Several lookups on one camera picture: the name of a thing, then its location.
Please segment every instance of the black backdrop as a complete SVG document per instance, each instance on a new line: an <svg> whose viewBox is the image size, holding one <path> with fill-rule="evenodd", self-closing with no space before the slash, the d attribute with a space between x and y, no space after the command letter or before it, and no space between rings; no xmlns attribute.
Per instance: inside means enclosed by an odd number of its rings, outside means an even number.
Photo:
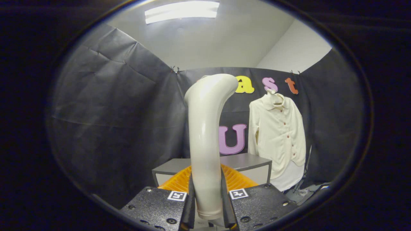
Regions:
<svg viewBox="0 0 411 231"><path fill-rule="evenodd" d="M50 139L60 166L80 187L120 208L143 187L151 170L189 157L184 95L204 75L246 76L254 92L234 93L220 126L226 145L237 144L234 125L248 126L249 104L271 78L299 108L307 142L306 184L332 181L362 135L364 101L356 74L332 50L301 75L268 69L211 67L175 73L133 38L102 25L67 57L52 93ZM295 82L298 94L286 79ZM247 152L248 129L242 150Z"/></svg>

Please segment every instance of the white cloth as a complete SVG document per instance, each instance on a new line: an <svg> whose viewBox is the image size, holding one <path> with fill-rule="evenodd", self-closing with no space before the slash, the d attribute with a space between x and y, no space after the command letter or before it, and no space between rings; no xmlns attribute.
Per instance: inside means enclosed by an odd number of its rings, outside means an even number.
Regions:
<svg viewBox="0 0 411 231"><path fill-rule="evenodd" d="M294 101L279 93L268 93L251 102L249 107L248 152L272 160L270 178L281 176L290 160L304 166L304 127Z"/></svg>
<svg viewBox="0 0 411 231"><path fill-rule="evenodd" d="M281 176L270 180L279 191L285 191L296 185L304 175L304 165L298 166L290 161Z"/></svg>

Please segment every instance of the fluorescent light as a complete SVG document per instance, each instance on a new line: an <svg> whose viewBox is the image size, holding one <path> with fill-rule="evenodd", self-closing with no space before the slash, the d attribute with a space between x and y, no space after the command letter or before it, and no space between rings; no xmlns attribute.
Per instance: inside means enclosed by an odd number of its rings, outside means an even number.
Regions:
<svg viewBox="0 0 411 231"><path fill-rule="evenodd" d="M145 23L176 18L215 18L219 2L189 1L172 3L145 12Z"/></svg>

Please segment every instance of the clothes hanger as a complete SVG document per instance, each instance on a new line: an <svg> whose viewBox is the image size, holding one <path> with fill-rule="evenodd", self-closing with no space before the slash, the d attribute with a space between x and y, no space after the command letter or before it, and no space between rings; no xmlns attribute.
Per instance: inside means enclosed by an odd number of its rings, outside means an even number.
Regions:
<svg viewBox="0 0 411 231"><path fill-rule="evenodd" d="M267 91L267 95L274 100L274 102L275 102L274 104L281 104L282 103L283 98L278 96L277 92L275 90L267 88L266 91Z"/></svg>

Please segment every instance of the white curved tube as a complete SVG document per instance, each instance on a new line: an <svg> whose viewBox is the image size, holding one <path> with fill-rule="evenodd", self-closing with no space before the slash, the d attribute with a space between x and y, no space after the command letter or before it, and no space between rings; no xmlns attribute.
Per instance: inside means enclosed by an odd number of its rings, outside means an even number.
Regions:
<svg viewBox="0 0 411 231"><path fill-rule="evenodd" d="M229 74L204 76L185 94L188 105L190 157L197 212L205 220L223 216L218 127L227 99L238 87Z"/></svg>

